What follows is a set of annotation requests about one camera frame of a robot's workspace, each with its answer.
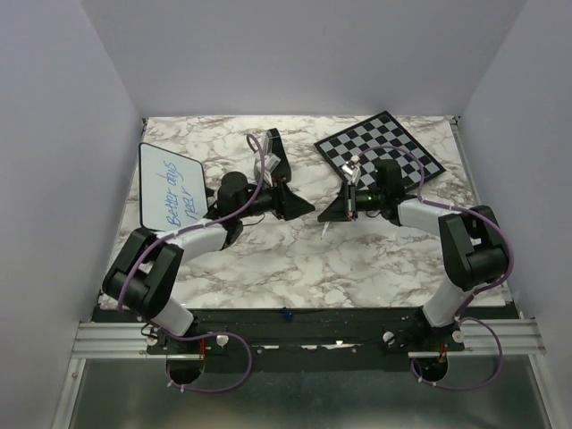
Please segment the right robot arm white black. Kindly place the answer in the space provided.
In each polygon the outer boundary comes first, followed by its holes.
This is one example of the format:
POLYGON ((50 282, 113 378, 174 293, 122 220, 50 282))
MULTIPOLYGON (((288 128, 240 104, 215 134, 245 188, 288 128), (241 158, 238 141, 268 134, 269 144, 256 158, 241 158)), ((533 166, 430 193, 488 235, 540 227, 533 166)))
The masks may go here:
POLYGON ((411 328, 411 339, 418 348, 433 349, 443 340, 442 327, 458 320, 474 295, 504 282, 513 268, 512 250, 490 207, 465 209, 409 195, 396 161, 381 160, 374 165, 375 185, 370 190, 357 189, 356 157, 343 165, 346 180, 317 221, 350 222, 361 212, 377 211, 396 226, 440 239, 445 277, 421 307, 421 322, 411 328))

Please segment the blue whiteboard marker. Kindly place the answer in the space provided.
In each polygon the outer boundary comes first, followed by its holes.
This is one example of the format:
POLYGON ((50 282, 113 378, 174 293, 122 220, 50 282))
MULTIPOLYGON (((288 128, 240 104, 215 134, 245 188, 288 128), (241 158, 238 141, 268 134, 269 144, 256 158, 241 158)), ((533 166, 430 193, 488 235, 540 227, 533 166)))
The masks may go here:
POLYGON ((324 227, 323 227, 323 230, 322 230, 322 233, 321 233, 321 240, 324 239, 324 236, 325 236, 325 234, 326 234, 326 232, 327 232, 329 226, 330 226, 330 222, 324 223, 324 227))

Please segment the whiteboard with black frame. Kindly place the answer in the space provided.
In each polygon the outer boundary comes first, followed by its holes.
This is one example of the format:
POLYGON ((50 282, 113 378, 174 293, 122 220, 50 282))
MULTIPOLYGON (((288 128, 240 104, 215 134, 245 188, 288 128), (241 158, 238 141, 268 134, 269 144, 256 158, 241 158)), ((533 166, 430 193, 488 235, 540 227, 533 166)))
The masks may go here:
POLYGON ((139 222, 152 231, 179 230, 208 209, 203 165, 149 143, 139 144, 139 222))

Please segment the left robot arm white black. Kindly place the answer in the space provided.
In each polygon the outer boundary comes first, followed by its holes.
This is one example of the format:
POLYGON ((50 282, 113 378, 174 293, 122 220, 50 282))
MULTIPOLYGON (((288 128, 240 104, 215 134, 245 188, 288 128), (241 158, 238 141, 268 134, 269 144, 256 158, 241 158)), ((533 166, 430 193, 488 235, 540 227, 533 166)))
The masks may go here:
POLYGON ((243 232, 245 217, 269 212, 290 221, 314 210, 282 179, 251 184, 241 172, 226 173, 205 218, 178 231, 134 230, 108 269, 102 290, 117 300, 119 309, 127 307, 167 331, 167 341, 176 351, 190 352, 198 342, 194 315, 172 297, 181 265, 231 246, 243 232))

